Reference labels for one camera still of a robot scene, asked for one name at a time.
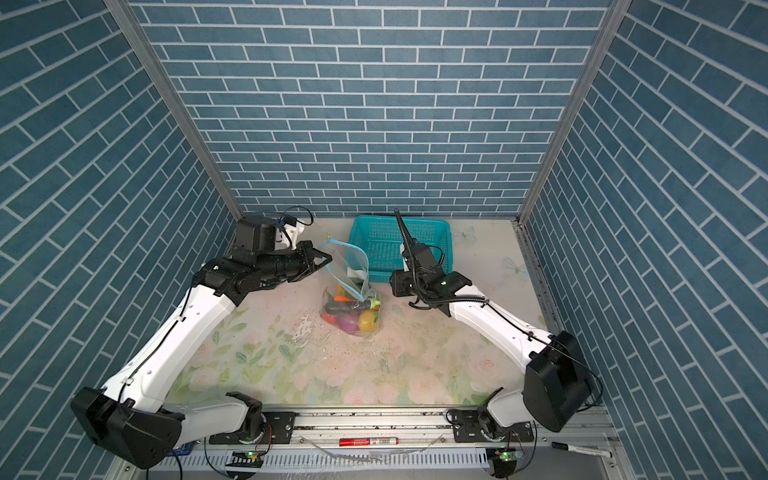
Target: blue brick wallpaper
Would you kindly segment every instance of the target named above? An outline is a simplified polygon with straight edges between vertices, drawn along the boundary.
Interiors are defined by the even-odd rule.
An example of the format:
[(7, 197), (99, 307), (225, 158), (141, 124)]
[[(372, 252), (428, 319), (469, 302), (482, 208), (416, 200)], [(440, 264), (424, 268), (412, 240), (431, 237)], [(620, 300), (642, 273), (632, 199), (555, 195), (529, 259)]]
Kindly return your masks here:
[(638, 478), (768, 478), (768, 4), (634, 0), (528, 224)]
[(0, 478), (103, 477), (70, 398), (144, 344), (230, 228), (101, 0), (0, 2)]
[(610, 1), (165, 3), (131, 5), (246, 210), (513, 217)]

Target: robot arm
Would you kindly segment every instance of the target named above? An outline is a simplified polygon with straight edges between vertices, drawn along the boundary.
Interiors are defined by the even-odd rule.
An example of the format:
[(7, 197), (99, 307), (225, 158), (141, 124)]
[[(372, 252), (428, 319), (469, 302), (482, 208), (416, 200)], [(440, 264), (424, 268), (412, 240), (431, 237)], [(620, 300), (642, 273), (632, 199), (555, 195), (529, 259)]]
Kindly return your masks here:
[(524, 322), (492, 302), (467, 277), (446, 274), (429, 247), (413, 239), (400, 213), (395, 213), (404, 269), (389, 278), (392, 294), (415, 295), (417, 300), (409, 305), (439, 309), (471, 326), (525, 374), (522, 389), (499, 389), (480, 405), (478, 419), (486, 435), (498, 438), (513, 424), (531, 419), (559, 432), (593, 391), (578, 341), (569, 333), (552, 335)]
[(173, 412), (163, 402), (200, 344), (249, 292), (297, 282), (331, 261), (311, 241), (296, 241), (302, 230), (288, 215), (237, 222), (230, 254), (194, 275), (184, 301), (136, 356), (100, 389), (83, 388), (72, 400), (96, 445), (149, 468), (190, 440), (236, 432), (248, 442), (263, 434), (261, 402), (239, 392)]

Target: teal basket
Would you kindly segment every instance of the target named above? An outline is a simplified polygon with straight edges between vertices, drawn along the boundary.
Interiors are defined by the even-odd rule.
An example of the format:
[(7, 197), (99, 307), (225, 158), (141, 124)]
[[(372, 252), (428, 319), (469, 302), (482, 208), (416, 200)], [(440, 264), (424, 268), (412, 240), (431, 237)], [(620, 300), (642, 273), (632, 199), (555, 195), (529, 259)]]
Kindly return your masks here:
[[(453, 248), (451, 228), (444, 220), (422, 220), (405, 218), (406, 227), (411, 237), (420, 243), (436, 245), (445, 253), (442, 269), (450, 273), (453, 267)], [(377, 217), (363, 215), (355, 219), (352, 231), (349, 232), (349, 242), (362, 248), (368, 255), (370, 265), (369, 282), (389, 283), (389, 277), (394, 270), (402, 270), (402, 255), (400, 245), (402, 236), (394, 217)], [(440, 250), (430, 249), (437, 260), (440, 260)]]

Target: marker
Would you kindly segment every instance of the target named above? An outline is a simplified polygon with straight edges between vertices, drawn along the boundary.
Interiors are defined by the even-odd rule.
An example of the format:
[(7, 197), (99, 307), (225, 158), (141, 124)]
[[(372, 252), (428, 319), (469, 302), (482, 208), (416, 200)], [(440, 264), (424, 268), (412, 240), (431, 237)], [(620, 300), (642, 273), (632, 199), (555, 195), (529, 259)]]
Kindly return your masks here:
[(397, 445), (400, 441), (397, 437), (383, 437), (377, 439), (340, 439), (339, 447), (366, 447), (371, 445)]
[(557, 450), (567, 450), (573, 453), (581, 453), (583, 455), (592, 455), (594, 457), (611, 458), (614, 456), (614, 454), (607, 452), (605, 450), (590, 449), (588, 447), (579, 447), (576, 445), (569, 445), (567, 443), (560, 443), (560, 442), (552, 442), (552, 448)]

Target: table surface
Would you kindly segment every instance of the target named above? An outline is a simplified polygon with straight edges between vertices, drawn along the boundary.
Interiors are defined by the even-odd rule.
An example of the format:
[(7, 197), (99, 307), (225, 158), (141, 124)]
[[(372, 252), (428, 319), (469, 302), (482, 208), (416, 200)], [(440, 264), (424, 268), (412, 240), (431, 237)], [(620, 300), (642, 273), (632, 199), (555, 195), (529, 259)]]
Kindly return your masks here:
[[(352, 219), (318, 219), (301, 240), (346, 241)], [(453, 270), (519, 318), (544, 326), (508, 220), (448, 220)], [(253, 292), (216, 327), (176, 378), (166, 403), (220, 398), (238, 390), (269, 405), (474, 405), (523, 373), (471, 327), (438, 310), (408, 307), (388, 284), (373, 336), (323, 322), (325, 277), (316, 273)]]

